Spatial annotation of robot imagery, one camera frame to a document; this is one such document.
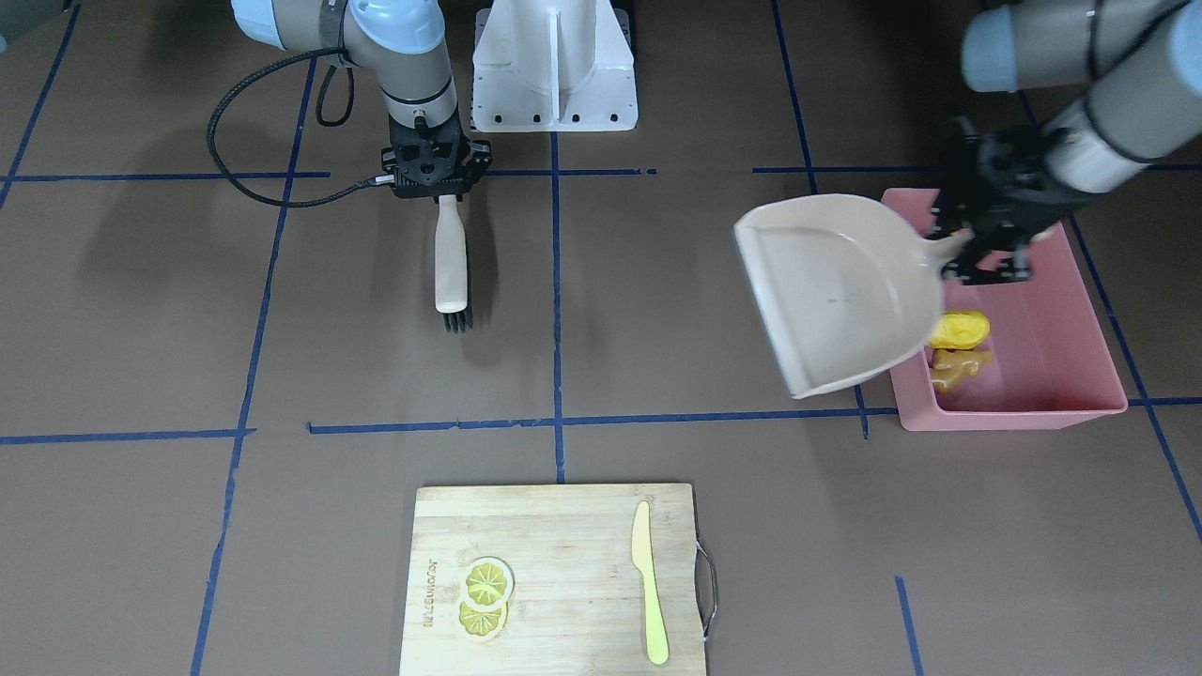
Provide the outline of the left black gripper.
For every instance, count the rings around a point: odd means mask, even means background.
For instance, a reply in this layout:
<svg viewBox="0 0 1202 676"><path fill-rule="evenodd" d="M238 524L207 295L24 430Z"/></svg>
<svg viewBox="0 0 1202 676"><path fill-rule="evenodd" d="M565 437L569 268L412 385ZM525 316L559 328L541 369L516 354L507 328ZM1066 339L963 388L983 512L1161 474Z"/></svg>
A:
<svg viewBox="0 0 1202 676"><path fill-rule="evenodd" d="M1069 140L1066 129L1008 128L978 132L969 118L952 118L944 148L944 189L932 204L932 241L965 232L966 243L944 265L945 281L1000 285L1029 281L1027 249L1040 235L1090 202L1057 179L1049 154Z"/></svg>

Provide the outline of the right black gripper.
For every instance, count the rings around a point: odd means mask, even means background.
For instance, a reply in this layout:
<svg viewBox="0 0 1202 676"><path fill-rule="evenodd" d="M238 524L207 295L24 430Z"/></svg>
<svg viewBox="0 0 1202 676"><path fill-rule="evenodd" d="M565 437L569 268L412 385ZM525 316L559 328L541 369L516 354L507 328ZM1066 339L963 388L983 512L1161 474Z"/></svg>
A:
<svg viewBox="0 0 1202 676"><path fill-rule="evenodd" d="M388 120L389 146L381 150L382 171L398 198L462 197L492 165L492 143L464 134L459 112L429 128Z"/></svg>

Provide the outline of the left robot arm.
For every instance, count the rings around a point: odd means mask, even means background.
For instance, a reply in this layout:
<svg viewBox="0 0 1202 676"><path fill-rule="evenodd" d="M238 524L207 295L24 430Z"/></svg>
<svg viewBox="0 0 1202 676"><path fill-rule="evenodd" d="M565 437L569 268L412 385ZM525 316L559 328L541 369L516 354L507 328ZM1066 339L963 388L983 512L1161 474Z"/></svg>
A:
<svg viewBox="0 0 1202 676"><path fill-rule="evenodd" d="M1046 230L1200 136L1197 1L1019 1L966 26L962 76L980 93L1085 85L1035 128L980 132L953 112L932 241L964 247L948 281L1027 281Z"/></svg>

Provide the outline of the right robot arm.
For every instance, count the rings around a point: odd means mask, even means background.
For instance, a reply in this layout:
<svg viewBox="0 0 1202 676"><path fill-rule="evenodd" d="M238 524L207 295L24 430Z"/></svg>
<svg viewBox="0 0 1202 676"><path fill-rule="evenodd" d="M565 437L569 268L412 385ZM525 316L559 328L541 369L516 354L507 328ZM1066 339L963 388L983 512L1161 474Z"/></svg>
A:
<svg viewBox="0 0 1202 676"><path fill-rule="evenodd" d="M249 38L293 55L260 69L222 99L226 107L252 81L323 57L332 69L368 69L388 115L382 174L351 190L388 185L398 198L462 197L492 164L492 146L464 134L438 1L233 1Z"/></svg>

